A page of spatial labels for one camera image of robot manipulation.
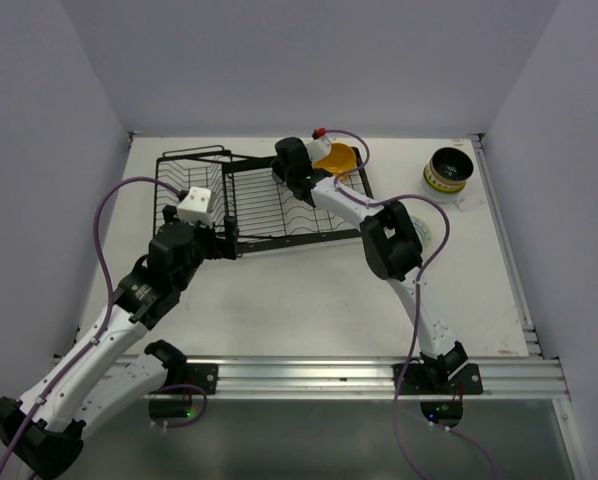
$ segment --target metal frame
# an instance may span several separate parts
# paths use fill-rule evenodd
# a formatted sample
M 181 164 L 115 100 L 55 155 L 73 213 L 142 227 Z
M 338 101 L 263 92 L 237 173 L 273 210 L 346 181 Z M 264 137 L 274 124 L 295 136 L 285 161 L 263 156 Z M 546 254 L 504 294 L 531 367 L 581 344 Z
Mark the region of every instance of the metal frame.
M 515 303 L 517 304 L 517 310 L 523 314 L 524 325 L 533 325 L 532 318 L 530 317 L 530 311 L 528 310 L 528 304 L 526 303 L 526 296 L 523 291 L 523 286 L 521 285 L 519 271 L 517 270 L 517 264 L 515 263 L 515 259 L 512 254 L 512 248 L 510 247 L 510 241 L 508 240 L 506 227 L 504 226 L 503 218 L 501 216 L 501 209 L 499 208 L 497 197 L 494 194 L 481 137 L 473 137 L 470 140 L 472 141 L 472 148 L 477 158 L 479 171 L 481 172 L 481 178 L 486 191 L 488 205 L 490 206 L 490 214 L 492 215 L 492 220 L 495 224 L 495 230 L 497 231 L 497 237 L 499 238 L 499 245 L 501 245 L 501 251 L 504 257 L 504 263 L 506 264 L 506 270 L 508 271 L 508 278 L 510 279 L 510 285 L 512 287 L 512 293 L 515 297 Z
M 570 401 L 568 399 L 555 399 L 552 404 L 555 408 L 557 422 L 575 478 L 583 480 L 594 478 L 585 455 L 583 442 L 572 416 Z
M 114 375 L 136 357 L 122 357 Z M 219 366 L 213 398 L 230 400 L 391 400 L 392 366 L 400 357 L 188 357 L 188 363 Z M 568 390 L 558 360 L 477 359 L 484 395 L 471 401 L 566 400 Z M 404 401 L 447 400 L 442 395 L 401 397 Z

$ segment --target cylindrical can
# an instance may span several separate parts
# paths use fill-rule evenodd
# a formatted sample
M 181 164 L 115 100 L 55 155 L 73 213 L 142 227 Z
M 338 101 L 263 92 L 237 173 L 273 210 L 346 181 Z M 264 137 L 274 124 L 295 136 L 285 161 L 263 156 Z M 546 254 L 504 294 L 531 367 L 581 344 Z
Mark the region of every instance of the cylindrical can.
M 470 157 L 452 147 L 437 150 L 423 170 L 427 187 L 442 195 L 462 191 L 475 170 Z

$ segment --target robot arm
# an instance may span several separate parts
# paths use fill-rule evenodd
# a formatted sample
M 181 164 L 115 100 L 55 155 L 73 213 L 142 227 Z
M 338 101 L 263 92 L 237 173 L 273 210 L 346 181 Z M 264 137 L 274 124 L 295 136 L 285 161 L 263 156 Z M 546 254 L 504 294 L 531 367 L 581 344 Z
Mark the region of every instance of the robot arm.
M 307 145 L 293 137 L 280 140 L 275 145 L 273 172 L 297 199 L 334 213 L 361 232 L 368 266 L 388 282 L 414 320 L 414 287 L 416 269 L 422 265 L 422 245 L 406 207 L 398 201 L 368 206 L 373 205 L 372 199 L 341 184 L 335 187 L 330 173 L 313 167 L 328 154 L 330 142 L 324 138 L 319 136 Z M 320 148 L 313 146 L 316 142 Z M 421 305 L 418 340 L 425 376 L 432 388 L 441 389 L 465 367 L 468 356 L 448 325 L 432 311 L 434 301 L 427 290 Z
M 54 479 L 68 469 L 86 435 L 183 370 L 185 356 L 165 342 L 156 342 L 124 371 L 97 385 L 114 362 L 179 303 L 181 292 L 205 259 L 236 258 L 234 219 L 224 219 L 225 238 L 217 237 L 207 225 L 211 223 L 207 215 L 210 197 L 209 190 L 194 189 L 178 207 L 166 207 L 166 223 L 150 241 L 148 254 L 114 292 L 105 330 L 101 328 L 107 309 L 39 383 L 18 400 L 0 399 L 2 442 L 9 445 L 28 418 L 14 452 L 42 480 Z M 67 365 L 67 373 L 42 395 Z

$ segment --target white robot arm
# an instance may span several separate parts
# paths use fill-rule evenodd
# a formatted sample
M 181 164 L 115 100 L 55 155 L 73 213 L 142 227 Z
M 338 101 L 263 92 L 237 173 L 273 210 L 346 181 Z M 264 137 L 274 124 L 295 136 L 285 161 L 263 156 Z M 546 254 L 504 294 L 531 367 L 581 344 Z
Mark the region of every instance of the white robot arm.
M 119 282 L 113 305 L 40 382 L 19 399 L 0 399 L 2 442 L 42 480 L 65 472 L 84 438 L 131 402 L 164 383 L 186 380 L 185 355 L 158 341 L 99 384 L 115 361 L 179 303 L 205 259 L 237 258 L 234 219 L 224 218 L 223 237 L 207 225 L 210 195 L 207 189 L 191 189 L 182 192 L 178 207 L 165 207 L 166 223 L 150 241 L 148 254 Z

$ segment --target orange plastic object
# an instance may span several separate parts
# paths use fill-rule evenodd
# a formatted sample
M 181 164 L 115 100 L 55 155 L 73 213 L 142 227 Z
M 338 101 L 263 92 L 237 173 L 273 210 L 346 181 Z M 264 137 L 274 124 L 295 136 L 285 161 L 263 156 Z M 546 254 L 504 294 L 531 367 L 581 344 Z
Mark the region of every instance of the orange plastic object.
M 328 156 L 314 164 L 315 168 L 323 168 L 333 175 L 352 170 L 356 166 L 355 151 L 345 143 L 333 143 Z

